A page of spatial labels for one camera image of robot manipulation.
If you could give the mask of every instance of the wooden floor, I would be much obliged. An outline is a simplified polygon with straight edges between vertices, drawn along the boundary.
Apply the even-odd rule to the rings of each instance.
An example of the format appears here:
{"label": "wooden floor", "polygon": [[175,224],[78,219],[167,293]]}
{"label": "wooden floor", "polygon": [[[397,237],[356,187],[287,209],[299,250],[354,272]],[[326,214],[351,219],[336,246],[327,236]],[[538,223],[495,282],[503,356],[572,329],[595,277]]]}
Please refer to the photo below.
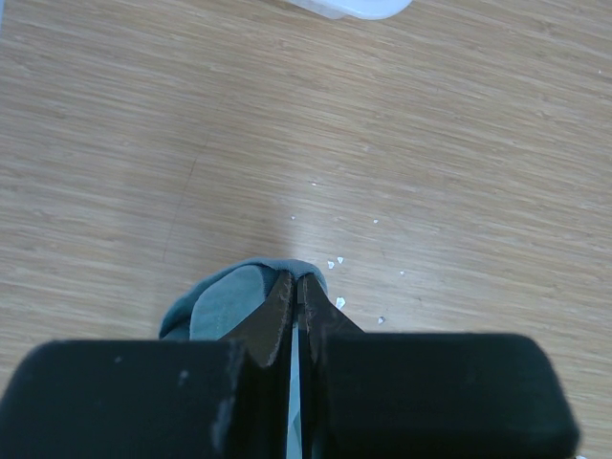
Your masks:
{"label": "wooden floor", "polygon": [[295,257],[366,330],[534,337],[610,457],[611,31],[605,0],[8,0],[0,389],[41,341],[155,337],[197,279]]}

